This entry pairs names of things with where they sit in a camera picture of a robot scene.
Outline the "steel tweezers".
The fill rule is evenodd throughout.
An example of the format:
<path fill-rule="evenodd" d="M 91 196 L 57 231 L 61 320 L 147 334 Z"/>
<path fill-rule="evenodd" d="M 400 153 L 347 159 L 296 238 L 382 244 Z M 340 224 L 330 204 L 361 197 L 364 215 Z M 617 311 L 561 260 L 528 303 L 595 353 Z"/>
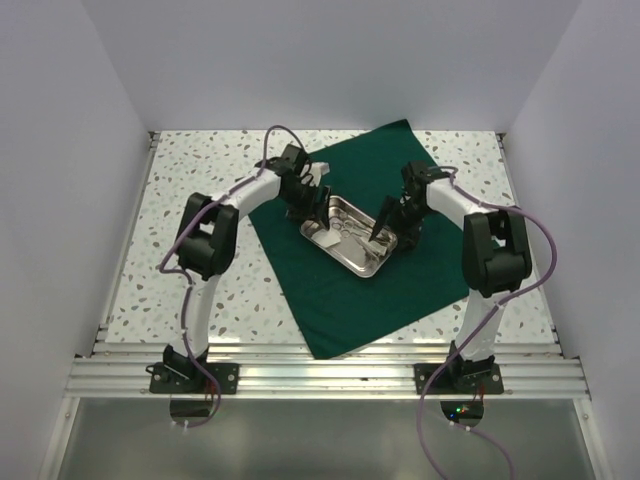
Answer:
<path fill-rule="evenodd" d="M 389 253 L 389 247 L 378 242 L 366 241 L 361 238 L 357 238 L 359 244 L 370 254 L 384 257 Z"/>

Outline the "steel forceps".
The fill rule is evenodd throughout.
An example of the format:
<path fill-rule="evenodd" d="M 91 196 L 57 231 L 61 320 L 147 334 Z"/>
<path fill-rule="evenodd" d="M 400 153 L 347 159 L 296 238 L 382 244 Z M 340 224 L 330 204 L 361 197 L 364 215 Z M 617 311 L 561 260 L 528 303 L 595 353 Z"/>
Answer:
<path fill-rule="evenodd" d="M 330 226 L 336 230 L 342 237 L 358 236 L 368 239 L 371 235 L 371 229 L 364 223 L 349 216 L 336 216 L 330 219 Z"/>

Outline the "stainless steel tray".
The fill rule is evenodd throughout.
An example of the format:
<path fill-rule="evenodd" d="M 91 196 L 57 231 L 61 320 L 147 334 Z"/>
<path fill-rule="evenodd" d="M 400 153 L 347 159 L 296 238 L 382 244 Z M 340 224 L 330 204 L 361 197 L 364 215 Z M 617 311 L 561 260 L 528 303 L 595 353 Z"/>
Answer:
<path fill-rule="evenodd" d="M 374 219 L 362 210 L 358 209 L 352 203 L 348 202 L 341 196 L 332 195 L 329 203 L 329 221 L 336 216 L 349 216 L 364 223 L 372 230 Z M 387 227 L 384 227 L 377 238 L 385 239 L 389 242 L 389 253 L 384 256 L 376 256 L 368 253 L 357 241 L 355 236 L 342 237 L 341 242 L 330 248 L 323 248 L 318 243 L 318 237 L 322 231 L 334 231 L 330 226 L 329 230 L 324 230 L 317 222 L 308 220 L 300 226 L 301 235 L 318 247 L 321 251 L 328 254 L 338 263 L 346 267 L 349 271 L 360 278 L 373 277 L 382 267 L 382 265 L 391 257 L 392 253 L 398 245 L 396 235 Z"/>

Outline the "steel scissors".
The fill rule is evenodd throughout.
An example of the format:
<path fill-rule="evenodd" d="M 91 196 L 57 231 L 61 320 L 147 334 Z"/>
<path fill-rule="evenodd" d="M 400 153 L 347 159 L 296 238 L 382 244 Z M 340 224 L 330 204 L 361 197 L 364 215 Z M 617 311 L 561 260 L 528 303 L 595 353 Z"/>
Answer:
<path fill-rule="evenodd" d="M 371 234 L 371 230 L 368 229 L 365 225 L 353 222 L 345 222 L 341 227 L 341 232 L 344 234 L 349 234 L 350 236 L 355 236 L 356 238 L 370 241 L 369 236 Z M 374 241 L 378 242 L 379 244 L 387 245 L 389 247 L 389 242 L 385 239 L 376 238 Z"/>

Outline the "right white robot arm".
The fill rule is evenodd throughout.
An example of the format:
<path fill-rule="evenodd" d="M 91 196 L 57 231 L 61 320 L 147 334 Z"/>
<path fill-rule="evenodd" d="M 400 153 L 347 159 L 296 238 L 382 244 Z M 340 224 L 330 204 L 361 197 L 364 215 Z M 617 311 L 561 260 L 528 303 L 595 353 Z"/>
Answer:
<path fill-rule="evenodd" d="M 401 170 L 403 195 L 384 199 L 369 239 L 387 228 L 400 246 L 413 248 L 424 218 L 434 213 L 462 232 L 461 269 L 469 287 L 468 304 L 443 373 L 451 389 L 464 393 L 491 372 L 505 309 L 500 302 L 529 278 L 532 260 L 523 217 L 472 199 L 454 184 L 456 173 L 450 166 L 406 164 Z"/>

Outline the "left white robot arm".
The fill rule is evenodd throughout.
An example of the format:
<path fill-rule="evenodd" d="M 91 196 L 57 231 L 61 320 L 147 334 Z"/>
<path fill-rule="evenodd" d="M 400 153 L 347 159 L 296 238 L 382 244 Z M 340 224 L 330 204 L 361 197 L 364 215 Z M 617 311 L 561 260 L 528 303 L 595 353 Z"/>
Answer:
<path fill-rule="evenodd" d="M 263 204 L 280 199 L 298 222 L 317 220 L 328 227 L 331 188 L 321 184 L 330 172 L 301 147 L 289 144 L 281 155 L 264 159 L 229 189 L 214 196 L 192 194 L 185 205 L 174 245 L 160 264 L 163 274 L 187 281 L 179 314 L 178 338 L 163 352 L 163 365 L 185 392 L 201 390 L 215 290 L 235 255 L 239 223 Z"/>

